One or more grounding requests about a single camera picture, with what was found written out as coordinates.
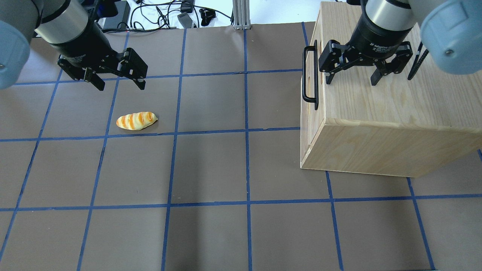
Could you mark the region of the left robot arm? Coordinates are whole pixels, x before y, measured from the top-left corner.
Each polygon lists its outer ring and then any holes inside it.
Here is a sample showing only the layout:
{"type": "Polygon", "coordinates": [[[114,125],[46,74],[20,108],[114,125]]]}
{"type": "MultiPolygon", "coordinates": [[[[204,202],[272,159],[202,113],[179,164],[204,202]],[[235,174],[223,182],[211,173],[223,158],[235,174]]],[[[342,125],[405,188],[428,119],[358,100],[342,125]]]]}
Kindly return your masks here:
{"type": "Polygon", "coordinates": [[[145,89],[148,65],[133,48],[116,52],[97,25],[118,14],[115,0],[2,0],[0,2],[0,86],[19,78],[39,34],[59,52],[58,65],[71,79],[102,91],[100,74],[131,79],[145,89]]]}

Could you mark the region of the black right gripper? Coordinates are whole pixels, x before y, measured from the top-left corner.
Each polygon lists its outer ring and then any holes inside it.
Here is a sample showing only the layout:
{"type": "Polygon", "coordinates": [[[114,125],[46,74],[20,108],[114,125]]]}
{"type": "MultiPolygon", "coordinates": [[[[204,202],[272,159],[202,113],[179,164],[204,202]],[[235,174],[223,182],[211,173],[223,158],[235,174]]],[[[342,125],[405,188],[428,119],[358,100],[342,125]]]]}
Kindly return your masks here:
{"type": "Polygon", "coordinates": [[[368,14],[360,16],[351,39],[346,45],[329,40],[319,57],[319,70],[325,83],[331,84],[336,73],[353,66],[375,66],[371,85],[383,76],[403,71],[413,55],[412,45],[405,41],[410,26],[404,30],[389,30],[372,22],[368,14]]]}

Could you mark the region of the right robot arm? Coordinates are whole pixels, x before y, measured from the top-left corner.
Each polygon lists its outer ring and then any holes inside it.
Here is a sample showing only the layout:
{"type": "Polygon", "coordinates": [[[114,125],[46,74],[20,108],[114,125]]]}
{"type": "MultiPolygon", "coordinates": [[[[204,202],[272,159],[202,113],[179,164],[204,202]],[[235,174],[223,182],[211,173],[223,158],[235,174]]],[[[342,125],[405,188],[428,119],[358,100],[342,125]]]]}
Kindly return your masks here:
{"type": "Polygon", "coordinates": [[[383,76],[403,71],[415,60],[408,79],[413,79],[428,54],[443,72],[468,75],[480,72],[480,0],[348,0],[361,7],[360,19],[346,44],[330,40],[319,59],[320,72],[330,84],[334,75],[353,66],[375,66],[371,84],[383,76]],[[420,44],[413,53],[405,41],[415,24],[420,44]]]}

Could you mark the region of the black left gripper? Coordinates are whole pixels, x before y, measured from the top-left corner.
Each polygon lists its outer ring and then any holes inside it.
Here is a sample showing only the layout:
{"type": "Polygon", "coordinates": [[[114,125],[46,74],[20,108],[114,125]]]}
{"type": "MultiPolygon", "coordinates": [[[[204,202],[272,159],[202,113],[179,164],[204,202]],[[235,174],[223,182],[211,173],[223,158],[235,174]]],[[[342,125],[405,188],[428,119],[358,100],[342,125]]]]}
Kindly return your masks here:
{"type": "Polygon", "coordinates": [[[48,43],[59,51],[57,64],[71,79],[83,80],[103,91],[99,74],[110,73],[131,79],[144,90],[148,65],[133,48],[122,56],[87,14],[59,14],[48,21],[48,43]]]}

